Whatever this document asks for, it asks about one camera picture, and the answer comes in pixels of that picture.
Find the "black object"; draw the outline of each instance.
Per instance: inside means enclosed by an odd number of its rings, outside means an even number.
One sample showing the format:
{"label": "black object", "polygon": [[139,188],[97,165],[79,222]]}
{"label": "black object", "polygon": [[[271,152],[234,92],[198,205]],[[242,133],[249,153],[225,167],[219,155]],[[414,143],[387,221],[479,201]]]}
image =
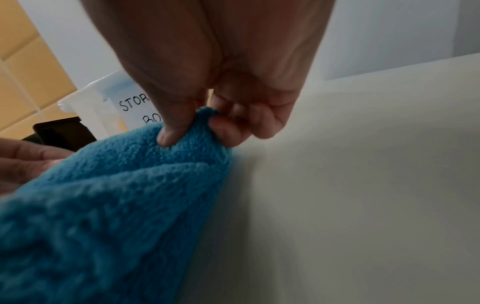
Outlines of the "black object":
{"label": "black object", "polygon": [[74,152],[96,141],[86,126],[81,124],[78,117],[35,124],[33,130],[45,145]]}

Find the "white wall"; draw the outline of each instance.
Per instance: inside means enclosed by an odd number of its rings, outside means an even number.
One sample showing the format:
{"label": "white wall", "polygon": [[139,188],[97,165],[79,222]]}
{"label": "white wall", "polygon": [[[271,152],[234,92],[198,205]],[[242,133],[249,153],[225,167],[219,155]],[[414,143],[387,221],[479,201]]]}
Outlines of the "white wall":
{"label": "white wall", "polygon": [[78,0],[19,0],[77,88],[120,68]]}
{"label": "white wall", "polygon": [[[78,88],[120,67],[78,0],[19,1]],[[459,6],[460,0],[337,0],[309,82],[451,57]]]}
{"label": "white wall", "polygon": [[449,58],[460,0],[337,0],[312,68],[335,79]]}

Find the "microfiber towel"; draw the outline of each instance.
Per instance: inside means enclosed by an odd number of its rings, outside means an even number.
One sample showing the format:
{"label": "microfiber towel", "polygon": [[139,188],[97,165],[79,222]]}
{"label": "microfiber towel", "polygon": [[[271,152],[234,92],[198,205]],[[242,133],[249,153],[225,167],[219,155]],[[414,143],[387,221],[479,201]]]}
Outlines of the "microfiber towel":
{"label": "microfiber towel", "polygon": [[92,143],[0,203],[0,303],[166,303],[232,161],[201,109]]}

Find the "blue towel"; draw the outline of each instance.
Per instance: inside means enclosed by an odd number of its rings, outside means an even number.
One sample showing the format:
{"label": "blue towel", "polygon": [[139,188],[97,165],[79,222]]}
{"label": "blue towel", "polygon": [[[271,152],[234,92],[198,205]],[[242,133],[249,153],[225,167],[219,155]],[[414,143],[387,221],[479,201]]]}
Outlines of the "blue towel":
{"label": "blue towel", "polygon": [[231,164],[201,109],[88,145],[0,203],[0,303],[166,303]]}

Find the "yellow tile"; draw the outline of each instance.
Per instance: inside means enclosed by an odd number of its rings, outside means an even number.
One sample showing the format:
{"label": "yellow tile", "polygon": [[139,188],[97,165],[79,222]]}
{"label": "yellow tile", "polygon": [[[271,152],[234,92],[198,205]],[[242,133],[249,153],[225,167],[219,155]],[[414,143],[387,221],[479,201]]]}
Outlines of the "yellow tile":
{"label": "yellow tile", "polygon": [[0,137],[11,139],[23,139],[34,132],[32,129],[34,124],[45,122],[45,119],[38,113],[28,116],[27,118],[17,122],[13,126],[10,126],[0,131]]}
{"label": "yellow tile", "polygon": [[46,117],[47,121],[63,119],[63,118],[70,118],[76,117],[76,113],[66,113],[62,111],[57,104],[53,104],[51,106],[46,107],[41,111],[43,115]]}
{"label": "yellow tile", "polygon": [[28,103],[12,78],[0,67],[0,130],[34,111],[35,108]]}
{"label": "yellow tile", "polygon": [[0,58],[7,58],[37,35],[17,0],[0,0]]}
{"label": "yellow tile", "polygon": [[5,65],[40,108],[76,90],[42,38],[13,54]]}

